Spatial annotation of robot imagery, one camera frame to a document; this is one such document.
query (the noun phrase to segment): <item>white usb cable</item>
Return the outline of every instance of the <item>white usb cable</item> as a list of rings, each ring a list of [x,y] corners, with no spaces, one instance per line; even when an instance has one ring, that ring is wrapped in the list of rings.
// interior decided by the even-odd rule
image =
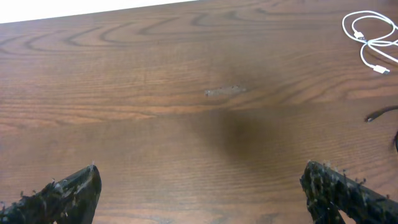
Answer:
[[[346,27],[345,27],[345,20],[346,20],[347,17],[349,17],[349,16],[356,15],[356,14],[363,14],[363,13],[372,14],[372,15],[362,16],[362,17],[359,17],[359,18],[355,19],[355,20],[353,21],[352,25],[351,25],[351,28],[352,28],[352,30],[354,31],[354,35],[349,34],[348,31],[347,31],[347,29],[346,29]],[[380,20],[382,20],[382,21],[384,21],[384,22],[390,24],[391,27],[392,27],[391,32],[390,32],[389,34],[385,35],[385,36],[382,36],[382,37],[379,37],[379,38],[376,38],[376,39],[366,40],[366,39],[365,39],[365,36],[363,35],[363,33],[357,31],[357,30],[355,29],[354,25],[355,25],[356,22],[360,21],[361,19],[367,19],[367,18],[380,19]],[[351,38],[351,39],[353,39],[353,40],[355,40],[355,41],[358,41],[358,42],[360,42],[360,43],[363,43],[363,46],[361,47],[361,51],[360,51],[360,56],[361,56],[361,59],[362,59],[362,61],[363,61],[363,63],[364,63],[365,65],[367,65],[367,66],[373,68],[374,71],[379,72],[379,73],[382,73],[382,74],[388,74],[388,73],[390,72],[390,70],[388,70],[387,68],[384,68],[383,66],[380,66],[380,65],[372,65],[372,64],[368,63],[368,62],[365,60],[365,58],[364,58],[364,56],[363,56],[363,50],[364,50],[364,48],[365,48],[366,46],[368,46],[370,49],[374,50],[375,52],[377,52],[377,53],[379,53],[379,54],[385,56],[386,58],[388,58],[388,59],[390,59],[390,60],[392,60],[392,61],[398,63],[398,59],[396,59],[396,58],[394,58],[394,57],[391,57],[390,55],[388,55],[388,54],[382,52],[381,50],[379,50],[379,49],[377,49],[377,48],[375,48],[375,47],[388,47],[388,46],[392,46],[392,45],[398,46],[398,40],[393,41],[393,42],[392,42],[392,41],[387,41],[387,40],[382,40],[382,39],[385,39],[385,38],[391,36],[396,30],[398,30],[398,27],[397,27],[397,26],[394,24],[394,22],[393,22],[392,20],[390,20],[388,17],[383,16],[382,14],[377,13],[377,12],[374,12],[374,11],[359,11],[359,12],[352,12],[352,13],[348,14],[347,16],[345,16],[345,17],[343,18],[343,21],[342,21],[341,24],[342,24],[342,26],[343,26],[344,32],[346,33],[346,35],[347,35],[349,38]]]

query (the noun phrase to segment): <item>cable plug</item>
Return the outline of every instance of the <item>cable plug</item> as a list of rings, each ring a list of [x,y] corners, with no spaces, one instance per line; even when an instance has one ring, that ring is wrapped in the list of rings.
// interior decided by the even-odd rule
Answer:
[[[358,40],[365,40],[365,36],[361,32],[355,32],[354,37],[357,38]]]
[[[384,68],[383,66],[380,66],[380,65],[376,65],[376,66],[373,68],[373,70],[376,71],[376,72],[378,72],[378,73],[385,74],[385,75],[387,75],[388,73],[390,73],[390,70],[388,70],[388,69],[386,69],[386,68]]]

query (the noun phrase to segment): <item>black object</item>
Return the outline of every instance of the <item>black object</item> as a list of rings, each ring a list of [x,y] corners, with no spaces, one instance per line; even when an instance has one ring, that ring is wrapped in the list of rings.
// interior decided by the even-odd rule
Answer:
[[[101,193],[98,169],[90,165],[69,177],[44,187],[33,196],[23,196],[0,211],[1,224],[90,224]]]
[[[345,223],[342,210],[356,223],[398,223],[398,203],[325,165],[309,162],[300,179],[315,224]]]
[[[366,117],[365,122],[369,123],[369,122],[375,120],[376,118],[380,117],[382,114],[384,114],[388,111],[393,111],[393,110],[398,110],[398,106],[388,106],[381,110],[375,111],[375,112],[371,113],[370,115],[368,115],[368,117]],[[398,152],[398,131],[394,137],[394,143],[396,145],[396,149]]]

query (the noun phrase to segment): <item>wooden table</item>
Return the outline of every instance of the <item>wooden table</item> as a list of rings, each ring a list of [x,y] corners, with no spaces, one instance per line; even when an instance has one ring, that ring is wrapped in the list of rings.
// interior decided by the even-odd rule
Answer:
[[[1,24],[0,199],[95,161],[95,223],[311,223],[311,159],[398,200],[397,116],[364,122],[398,67],[341,28],[363,9],[398,22],[395,0],[202,0]]]

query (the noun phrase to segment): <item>white background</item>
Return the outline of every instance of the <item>white background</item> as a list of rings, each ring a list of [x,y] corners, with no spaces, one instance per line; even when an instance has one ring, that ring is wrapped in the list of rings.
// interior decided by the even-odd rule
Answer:
[[[0,23],[72,16],[194,0],[2,0]]]

